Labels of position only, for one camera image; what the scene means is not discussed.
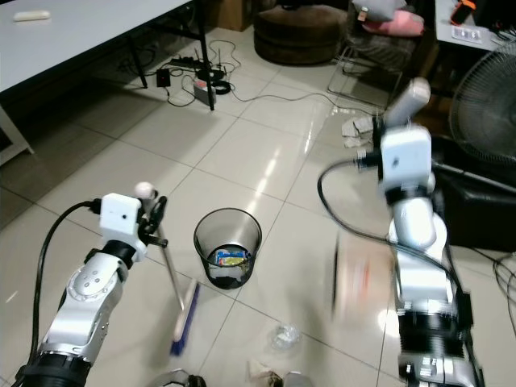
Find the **white side table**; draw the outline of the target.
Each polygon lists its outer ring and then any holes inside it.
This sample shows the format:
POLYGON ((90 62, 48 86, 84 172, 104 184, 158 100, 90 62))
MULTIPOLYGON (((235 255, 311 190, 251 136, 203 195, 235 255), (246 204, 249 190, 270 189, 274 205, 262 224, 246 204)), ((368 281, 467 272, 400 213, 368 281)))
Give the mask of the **white side table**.
POLYGON ((476 26, 485 33, 483 44, 471 44, 452 38, 450 15, 457 0, 434 0, 434 27, 439 44, 452 47, 493 51, 498 45, 508 44, 510 36, 516 40, 516 0, 475 0, 476 10, 461 25, 476 26))

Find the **small white oblong object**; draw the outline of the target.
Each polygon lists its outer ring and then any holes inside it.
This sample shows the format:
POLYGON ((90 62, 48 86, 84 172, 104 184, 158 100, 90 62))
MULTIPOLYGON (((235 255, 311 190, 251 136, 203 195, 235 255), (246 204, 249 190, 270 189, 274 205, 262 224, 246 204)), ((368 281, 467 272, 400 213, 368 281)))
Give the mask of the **small white oblong object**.
POLYGON ((29 21, 48 21, 51 18, 51 11, 48 10, 29 10, 16 12, 14 16, 15 22, 29 21))

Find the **crumpled grey cloth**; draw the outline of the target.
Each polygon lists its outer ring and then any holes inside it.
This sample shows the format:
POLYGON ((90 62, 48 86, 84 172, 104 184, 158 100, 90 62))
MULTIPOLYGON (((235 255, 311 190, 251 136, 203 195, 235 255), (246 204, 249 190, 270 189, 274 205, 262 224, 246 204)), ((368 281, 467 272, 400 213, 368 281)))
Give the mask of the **crumpled grey cloth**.
POLYGON ((348 119, 340 126, 340 139, 344 148, 372 147, 372 134, 375 129, 375 115, 361 115, 348 119))

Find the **white power strip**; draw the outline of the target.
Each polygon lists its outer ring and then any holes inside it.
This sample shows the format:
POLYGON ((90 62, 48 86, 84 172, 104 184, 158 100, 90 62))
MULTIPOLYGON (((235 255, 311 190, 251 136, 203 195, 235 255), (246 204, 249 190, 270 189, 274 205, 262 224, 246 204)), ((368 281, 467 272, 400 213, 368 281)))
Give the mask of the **white power strip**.
POLYGON ((456 25, 451 27, 451 36, 454 40, 483 44, 485 33, 476 26, 456 25))

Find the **blue-bristled broom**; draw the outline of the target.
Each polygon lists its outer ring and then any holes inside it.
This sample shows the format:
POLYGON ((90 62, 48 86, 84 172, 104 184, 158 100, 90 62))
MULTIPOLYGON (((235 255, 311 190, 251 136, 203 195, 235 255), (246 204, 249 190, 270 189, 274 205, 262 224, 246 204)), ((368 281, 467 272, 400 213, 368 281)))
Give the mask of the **blue-bristled broom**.
MULTIPOLYGON (((159 195, 154 185, 146 181, 135 186, 134 195, 141 201, 141 210, 148 214, 150 214, 152 200, 164 197, 159 195)), ((185 346, 187 346, 189 331, 197 309, 200 284, 199 281, 192 279, 192 277, 188 277, 190 281, 185 288, 182 289, 180 284, 178 284, 176 265, 174 265, 173 258, 171 257, 169 241, 165 237, 162 224, 160 227, 160 244, 155 244, 155 246, 160 249, 167 273, 169 273, 169 279, 171 284, 173 284, 173 290, 176 291, 178 305, 180 306, 180 313, 178 313, 176 324, 173 326, 173 342, 171 343, 170 354, 181 356, 185 346)))

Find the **metal frame chair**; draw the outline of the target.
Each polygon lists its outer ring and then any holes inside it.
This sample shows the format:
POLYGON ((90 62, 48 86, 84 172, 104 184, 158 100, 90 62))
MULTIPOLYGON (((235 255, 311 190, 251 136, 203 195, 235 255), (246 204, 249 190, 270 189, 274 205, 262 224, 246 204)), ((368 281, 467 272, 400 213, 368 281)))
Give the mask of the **metal frame chair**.
POLYGON ((387 106, 408 77, 410 62, 422 36, 402 38, 365 31, 364 21, 388 22, 394 12, 406 10, 423 17, 423 0, 345 0, 345 37, 336 58, 335 73, 326 91, 369 106, 387 106))

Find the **round brown pouf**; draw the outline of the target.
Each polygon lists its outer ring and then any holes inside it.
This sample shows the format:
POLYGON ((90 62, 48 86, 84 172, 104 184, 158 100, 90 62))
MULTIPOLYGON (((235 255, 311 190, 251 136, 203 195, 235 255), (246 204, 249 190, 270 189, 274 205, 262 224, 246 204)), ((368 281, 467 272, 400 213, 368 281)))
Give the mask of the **round brown pouf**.
POLYGON ((313 66, 338 56, 347 12, 324 3, 273 5, 255 14, 257 56, 277 65, 313 66))

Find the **black standing fan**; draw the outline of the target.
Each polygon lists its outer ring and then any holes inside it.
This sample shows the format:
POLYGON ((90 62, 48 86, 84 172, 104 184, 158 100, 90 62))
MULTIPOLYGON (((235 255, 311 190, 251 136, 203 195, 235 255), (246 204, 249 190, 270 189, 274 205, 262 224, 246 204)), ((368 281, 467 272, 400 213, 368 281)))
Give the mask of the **black standing fan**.
POLYGON ((516 167, 516 41, 479 59, 455 89, 450 132, 462 151, 516 167))

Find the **grey and red power strip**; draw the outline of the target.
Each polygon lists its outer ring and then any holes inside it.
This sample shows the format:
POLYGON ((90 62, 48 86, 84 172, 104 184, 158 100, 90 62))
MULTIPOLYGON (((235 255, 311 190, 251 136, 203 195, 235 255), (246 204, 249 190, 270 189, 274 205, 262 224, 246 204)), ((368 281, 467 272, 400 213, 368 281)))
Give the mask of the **grey and red power strip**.
POLYGON ((199 75, 193 81, 193 95, 197 101, 209 107, 210 110, 216 110, 216 91, 214 91, 214 86, 209 78, 200 77, 199 75))

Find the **dustpan with grey handle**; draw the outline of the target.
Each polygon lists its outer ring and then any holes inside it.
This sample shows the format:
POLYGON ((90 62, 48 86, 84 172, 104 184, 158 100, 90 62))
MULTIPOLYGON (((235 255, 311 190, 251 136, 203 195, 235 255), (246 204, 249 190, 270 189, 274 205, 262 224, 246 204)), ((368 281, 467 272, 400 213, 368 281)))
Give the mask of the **dustpan with grey handle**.
MULTIPOLYGON (((424 78, 412 80, 382 115, 386 131, 405 127, 410 119, 429 102, 431 88, 424 78)), ((397 263, 393 246, 397 243, 397 224, 392 223, 389 235, 371 235, 346 223, 340 224, 335 250, 332 307, 339 319, 357 319, 359 314, 376 310, 395 288, 392 272, 397 263)))

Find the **black mesh waste bin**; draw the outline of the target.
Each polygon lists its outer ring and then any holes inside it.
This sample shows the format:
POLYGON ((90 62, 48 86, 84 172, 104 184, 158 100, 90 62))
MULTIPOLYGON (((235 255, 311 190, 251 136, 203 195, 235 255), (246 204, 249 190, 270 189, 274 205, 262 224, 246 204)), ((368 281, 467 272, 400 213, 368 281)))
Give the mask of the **black mesh waste bin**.
POLYGON ((206 214, 193 232, 193 246, 202 259, 207 280, 214 287, 238 289, 250 280, 262 242, 262 229, 257 220, 241 209, 217 209, 206 214), (219 268, 211 264, 218 248, 243 248, 250 253, 247 263, 237 268, 219 268))

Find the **crumpled brown paper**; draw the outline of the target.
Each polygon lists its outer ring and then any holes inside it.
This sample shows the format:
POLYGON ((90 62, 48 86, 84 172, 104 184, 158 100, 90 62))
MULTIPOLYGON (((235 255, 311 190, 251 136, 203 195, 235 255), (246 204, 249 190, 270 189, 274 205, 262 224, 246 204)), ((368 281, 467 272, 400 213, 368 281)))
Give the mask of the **crumpled brown paper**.
POLYGON ((253 387, 283 387, 284 381, 268 365, 251 359, 247 365, 248 380, 253 387))

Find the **blue and yellow wrapper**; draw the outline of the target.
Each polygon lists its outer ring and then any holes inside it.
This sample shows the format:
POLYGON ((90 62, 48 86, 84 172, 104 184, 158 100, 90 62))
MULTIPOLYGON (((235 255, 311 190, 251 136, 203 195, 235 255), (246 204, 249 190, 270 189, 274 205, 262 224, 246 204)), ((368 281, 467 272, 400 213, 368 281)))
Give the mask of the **blue and yellow wrapper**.
POLYGON ((251 255, 243 248, 218 248, 214 251, 211 264, 219 268, 237 268, 248 262, 251 255))

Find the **crumpled clear plastic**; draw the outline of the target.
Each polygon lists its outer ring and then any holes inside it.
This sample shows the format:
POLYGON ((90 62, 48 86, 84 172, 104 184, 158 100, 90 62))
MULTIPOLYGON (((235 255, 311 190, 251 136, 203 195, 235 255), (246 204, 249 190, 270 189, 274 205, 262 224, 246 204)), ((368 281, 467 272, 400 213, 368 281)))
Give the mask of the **crumpled clear plastic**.
POLYGON ((291 325, 280 325, 270 333, 270 347, 277 351, 287 351, 299 342, 302 333, 291 325))

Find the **black box stool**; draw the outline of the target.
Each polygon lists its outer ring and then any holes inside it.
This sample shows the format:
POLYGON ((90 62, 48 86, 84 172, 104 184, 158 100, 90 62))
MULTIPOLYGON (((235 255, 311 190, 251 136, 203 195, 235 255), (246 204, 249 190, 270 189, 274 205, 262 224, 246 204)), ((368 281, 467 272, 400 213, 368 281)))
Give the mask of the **black box stool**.
MULTIPOLYGON (((432 154, 435 161, 516 188, 516 167, 482 163, 446 137, 432 137, 432 154)), ((436 171, 435 179, 450 243, 516 252, 516 194, 446 171, 436 171)))

